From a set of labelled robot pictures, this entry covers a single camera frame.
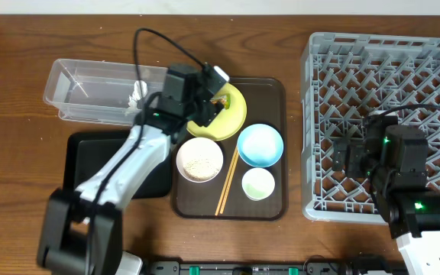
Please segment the green orange snack wrapper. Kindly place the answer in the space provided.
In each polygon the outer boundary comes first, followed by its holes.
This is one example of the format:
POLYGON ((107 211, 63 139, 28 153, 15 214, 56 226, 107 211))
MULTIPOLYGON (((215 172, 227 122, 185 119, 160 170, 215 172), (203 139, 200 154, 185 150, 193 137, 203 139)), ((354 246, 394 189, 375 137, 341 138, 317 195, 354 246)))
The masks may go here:
POLYGON ((231 96, 229 94, 219 95, 211 99, 213 104, 221 103, 223 109, 229 109, 231 104, 231 96))

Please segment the yellow plate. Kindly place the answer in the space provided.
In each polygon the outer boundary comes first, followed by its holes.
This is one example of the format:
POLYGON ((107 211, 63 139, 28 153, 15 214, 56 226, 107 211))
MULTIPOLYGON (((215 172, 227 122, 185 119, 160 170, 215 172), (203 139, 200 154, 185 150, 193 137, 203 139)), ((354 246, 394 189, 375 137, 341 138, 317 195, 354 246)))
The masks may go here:
POLYGON ((229 109, 223 109, 208 127, 200 127, 195 122, 187 124, 187 131, 195 137, 222 141, 232 137, 244 124, 247 116, 247 103, 241 92, 232 84, 226 84, 214 97, 229 94, 229 109))

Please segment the white tissue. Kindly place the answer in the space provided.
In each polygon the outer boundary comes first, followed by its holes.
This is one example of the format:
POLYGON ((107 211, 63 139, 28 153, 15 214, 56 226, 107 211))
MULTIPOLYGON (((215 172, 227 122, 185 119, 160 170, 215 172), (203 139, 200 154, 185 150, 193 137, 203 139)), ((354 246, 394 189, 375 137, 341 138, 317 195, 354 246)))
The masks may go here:
POLYGON ((147 84, 143 80, 138 80, 134 83, 134 90, 128 96, 128 110, 137 111, 142 103, 142 100, 147 96, 147 84))

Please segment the white bowl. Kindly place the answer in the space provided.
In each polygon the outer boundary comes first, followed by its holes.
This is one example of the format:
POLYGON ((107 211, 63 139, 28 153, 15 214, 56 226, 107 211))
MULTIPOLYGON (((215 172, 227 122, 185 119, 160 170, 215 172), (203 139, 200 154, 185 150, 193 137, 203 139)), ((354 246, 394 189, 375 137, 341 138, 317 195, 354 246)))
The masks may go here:
POLYGON ((220 146, 205 137, 195 137, 186 141, 176 154, 176 168, 180 175, 194 183, 205 183, 215 178, 223 163, 220 146))

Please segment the light blue bowl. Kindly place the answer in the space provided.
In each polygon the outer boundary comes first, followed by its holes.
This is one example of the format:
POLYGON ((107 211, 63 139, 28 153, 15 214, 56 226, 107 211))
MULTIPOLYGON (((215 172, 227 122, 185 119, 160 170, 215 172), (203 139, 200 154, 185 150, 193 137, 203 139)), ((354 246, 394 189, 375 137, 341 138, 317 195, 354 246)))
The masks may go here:
POLYGON ((266 124, 246 127, 238 136, 240 158, 251 167, 266 168, 283 156, 284 142, 279 131, 266 124))

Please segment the pile of rice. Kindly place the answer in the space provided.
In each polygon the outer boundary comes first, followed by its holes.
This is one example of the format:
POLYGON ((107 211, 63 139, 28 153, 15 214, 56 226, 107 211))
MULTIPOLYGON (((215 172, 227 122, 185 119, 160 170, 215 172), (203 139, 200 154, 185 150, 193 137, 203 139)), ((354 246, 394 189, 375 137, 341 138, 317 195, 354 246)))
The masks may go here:
POLYGON ((185 162, 184 173, 193 181, 206 181, 215 176, 218 172, 217 163, 204 157, 195 157, 185 162))

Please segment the small white green cup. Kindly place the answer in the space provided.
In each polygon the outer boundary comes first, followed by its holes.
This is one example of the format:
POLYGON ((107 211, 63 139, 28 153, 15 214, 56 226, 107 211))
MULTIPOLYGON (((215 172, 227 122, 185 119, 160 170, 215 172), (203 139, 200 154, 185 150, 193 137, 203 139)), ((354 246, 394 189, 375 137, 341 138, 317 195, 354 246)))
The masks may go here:
POLYGON ((244 194, 252 201, 261 201, 269 197, 275 188, 273 175, 264 168, 252 168, 241 181, 244 194))

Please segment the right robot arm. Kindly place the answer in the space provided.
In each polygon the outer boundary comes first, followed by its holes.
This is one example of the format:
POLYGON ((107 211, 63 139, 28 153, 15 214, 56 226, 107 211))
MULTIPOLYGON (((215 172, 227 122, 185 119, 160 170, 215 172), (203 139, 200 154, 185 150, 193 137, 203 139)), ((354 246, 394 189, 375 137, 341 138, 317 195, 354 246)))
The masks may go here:
POLYGON ((408 273, 440 274, 440 194, 427 187, 425 133, 395 111, 371 113, 364 127, 362 141, 334 140, 332 169, 369 181, 408 273))

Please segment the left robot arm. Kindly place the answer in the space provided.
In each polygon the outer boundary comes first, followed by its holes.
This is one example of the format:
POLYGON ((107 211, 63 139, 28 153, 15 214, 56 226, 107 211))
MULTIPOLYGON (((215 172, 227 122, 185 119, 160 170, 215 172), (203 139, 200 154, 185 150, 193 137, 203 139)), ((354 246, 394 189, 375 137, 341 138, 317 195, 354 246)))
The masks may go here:
POLYGON ((115 274, 121 264, 141 270, 123 250, 123 211, 149 174, 184 139, 189 121, 209 125, 223 109, 211 99, 230 78, 219 66, 174 64, 163 89, 142 98, 127 140, 91 178, 50 196, 37 265, 55 274, 115 274))

